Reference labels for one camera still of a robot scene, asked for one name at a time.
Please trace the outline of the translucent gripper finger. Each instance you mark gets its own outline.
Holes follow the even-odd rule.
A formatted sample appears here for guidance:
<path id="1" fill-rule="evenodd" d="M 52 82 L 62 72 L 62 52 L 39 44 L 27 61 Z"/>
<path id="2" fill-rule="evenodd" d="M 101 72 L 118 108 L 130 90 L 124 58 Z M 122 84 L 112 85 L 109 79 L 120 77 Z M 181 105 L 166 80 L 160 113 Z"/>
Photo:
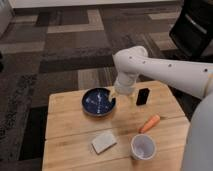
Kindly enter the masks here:
<path id="1" fill-rule="evenodd" d="M 109 97 L 108 97 L 108 100 L 109 101 L 112 101 L 114 98 L 117 97 L 117 92 L 115 91 L 115 89 L 112 89 L 109 93 Z"/>
<path id="2" fill-rule="evenodd" d="M 135 99 L 136 99 L 136 93 L 132 93 L 132 94 L 130 94 L 128 97 L 129 97 L 129 99 L 130 99 L 131 101 L 135 101 Z"/>

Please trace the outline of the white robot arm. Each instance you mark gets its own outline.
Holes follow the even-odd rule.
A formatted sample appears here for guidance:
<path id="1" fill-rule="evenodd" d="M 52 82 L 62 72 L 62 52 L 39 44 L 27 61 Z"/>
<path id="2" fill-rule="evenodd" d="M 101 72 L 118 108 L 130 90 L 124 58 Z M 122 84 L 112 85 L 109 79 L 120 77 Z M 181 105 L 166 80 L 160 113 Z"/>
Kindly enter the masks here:
<path id="1" fill-rule="evenodd" d="M 113 54 L 118 94 L 130 95 L 139 75 L 201 100 L 191 118 L 181 171 L 213 171 L 213 63 L 151 58 L 143 46 Z"/>

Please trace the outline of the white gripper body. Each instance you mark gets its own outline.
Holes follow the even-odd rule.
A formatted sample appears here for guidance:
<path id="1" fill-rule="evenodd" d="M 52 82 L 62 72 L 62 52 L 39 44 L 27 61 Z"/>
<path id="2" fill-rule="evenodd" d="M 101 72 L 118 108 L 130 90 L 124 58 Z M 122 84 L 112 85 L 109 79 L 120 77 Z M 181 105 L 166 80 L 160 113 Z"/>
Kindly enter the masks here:
<path id="1" fill-rule="evenodd" d="M 114 83 L 115 91 L 118 94 L 130 95 L 134 92 L 134 80 L 129 77 L 118 76 Z"/>

